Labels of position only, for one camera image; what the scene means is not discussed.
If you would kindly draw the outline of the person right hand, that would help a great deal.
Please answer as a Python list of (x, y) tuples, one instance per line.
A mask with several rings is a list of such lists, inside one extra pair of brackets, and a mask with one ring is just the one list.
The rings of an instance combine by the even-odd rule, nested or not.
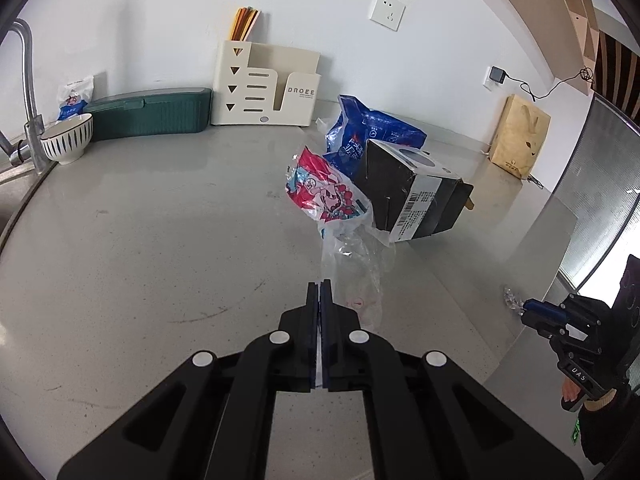
[(565, 377), (561, 387), (561, 408), (568, 412), (575, 411), (580, 400), (582, 400), (582, 388), (570, 378)]

